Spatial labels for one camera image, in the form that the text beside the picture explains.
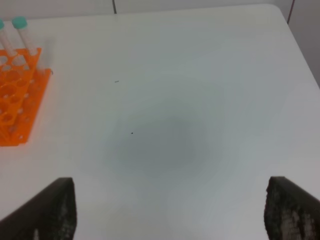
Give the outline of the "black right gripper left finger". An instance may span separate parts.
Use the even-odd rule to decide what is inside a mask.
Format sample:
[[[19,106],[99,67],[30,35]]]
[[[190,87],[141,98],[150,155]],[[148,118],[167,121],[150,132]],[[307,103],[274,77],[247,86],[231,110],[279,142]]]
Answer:
[[[77,228],[75,184],[60,177],[0,221],[2,240],[72,240]]]

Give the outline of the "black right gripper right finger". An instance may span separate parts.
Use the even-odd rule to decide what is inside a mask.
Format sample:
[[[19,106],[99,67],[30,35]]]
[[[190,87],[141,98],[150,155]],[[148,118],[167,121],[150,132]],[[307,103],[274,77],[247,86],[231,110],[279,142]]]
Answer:
[[[266,189],[264,226],[270,240],[318,240],[320,201],[284,176]]]

